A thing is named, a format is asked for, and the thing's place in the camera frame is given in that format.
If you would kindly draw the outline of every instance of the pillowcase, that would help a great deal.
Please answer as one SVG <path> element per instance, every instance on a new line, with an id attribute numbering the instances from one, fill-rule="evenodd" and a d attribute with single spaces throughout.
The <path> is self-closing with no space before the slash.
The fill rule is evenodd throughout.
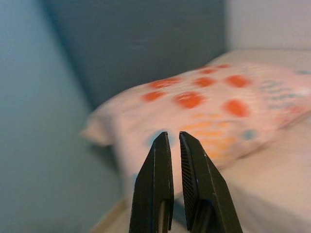
<path id="1" fill-rule="evenodd" d="M 179 131 L 200 140 L 224 168 L 276 138 L 279 129 L 311 110 L 311 76 L 269 65 L 205 66 L 130 88 L 94 113 L 105 125 L 129 194 L 161 131 L 168 131 L 175 193 L 182 191 Z"/>

